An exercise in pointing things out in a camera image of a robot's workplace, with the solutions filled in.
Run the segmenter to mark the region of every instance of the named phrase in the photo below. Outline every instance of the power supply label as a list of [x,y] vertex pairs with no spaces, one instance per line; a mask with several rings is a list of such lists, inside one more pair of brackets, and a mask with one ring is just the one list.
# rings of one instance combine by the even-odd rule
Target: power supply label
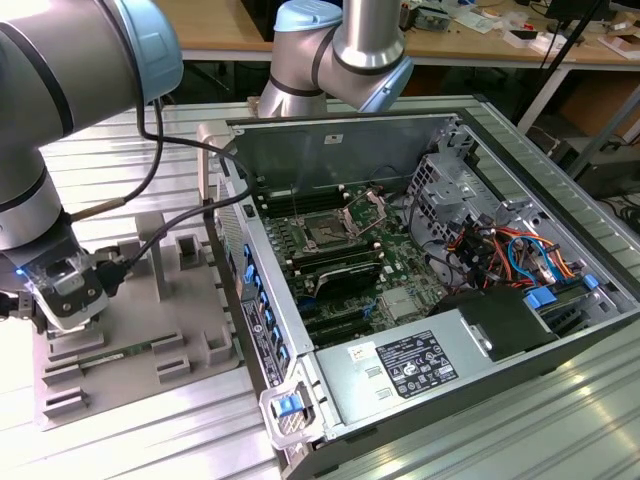
[[396,392],[402,398],[426,392],[458,378],[431,330],[376,348]]

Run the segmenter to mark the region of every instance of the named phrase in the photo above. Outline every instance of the motherboard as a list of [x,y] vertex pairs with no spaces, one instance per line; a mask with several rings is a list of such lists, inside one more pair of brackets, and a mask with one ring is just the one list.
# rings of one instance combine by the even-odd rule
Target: motherboard
[[447,293],[382,187],[259,197],[305,327],[319,348],[424,318]]

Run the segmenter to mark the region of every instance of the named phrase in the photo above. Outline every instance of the chip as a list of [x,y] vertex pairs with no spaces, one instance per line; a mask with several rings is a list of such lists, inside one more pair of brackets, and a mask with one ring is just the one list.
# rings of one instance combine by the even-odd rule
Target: chip
[[348,240],[344,225],[335,215],[306,218],[305,233],[309,240],[316,242],[316,245]]
[[413,315],[419,311],[416,302],[405,287],[387,290],[382,294],[382,302],[394,320]]

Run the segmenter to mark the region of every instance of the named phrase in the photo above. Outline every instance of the blue cable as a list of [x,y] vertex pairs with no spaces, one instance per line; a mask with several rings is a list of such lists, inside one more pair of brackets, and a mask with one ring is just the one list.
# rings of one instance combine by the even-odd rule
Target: blue cable
[[527,237],[527,236],[524,236],[524,235],[520,236],[520,237],[513,238],[513,240],[511,240],[511,242],[509,242],[509,248],[507,248],[507,255],[509,257],[509,263],[511,263],[511,266],[518,273],[521,273],[522,275],[524,275],[525,277],[530,279],[536,287],[538,286],[538,282],[536,281],[535,277],[531,273],[527,272],[526,270],[521,269],[515,262],[515,258],[513,256],[513,244],[518,239],[528,240],[529,242],[531,242],[532,245],[534,245],[538,250],[540,250],[540,253],[542,254],[542,257],[544,258],[544,261],[547,264],[547,267],[549,267],[549,270],[551,271],[551,274],[553,275],[553,277],[557,281],[565,280],[564,275],[562,275],[562,273],[559,272],[558,269],[553,265],[553,262],[549,258],[549,255],[547,255],[547,251],[540,244],[540,242],[538,240],[536,240],[535,238]]

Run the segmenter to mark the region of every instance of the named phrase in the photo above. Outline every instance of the table surface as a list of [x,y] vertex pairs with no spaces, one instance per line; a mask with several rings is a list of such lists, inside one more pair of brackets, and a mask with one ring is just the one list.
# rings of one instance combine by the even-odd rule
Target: table surface
[[[178,33],[184,50],[269,52],[272,43],[264,42],[240,0],[155,0]],[[505,0],[493,7],[501,12],[525,11],[529,22],[545,30],[549,20],[528,7]],[[423,30],[407,32],[407,54],[412,57],[436,57],[538,63],[542,55],[529,48],[514,48],[492,31],[480,34],[452,22],[449,32]],[[598,41],[598,34],[587,33],[586,41],[574,47],[566,60],[590,65],[634,65]]]

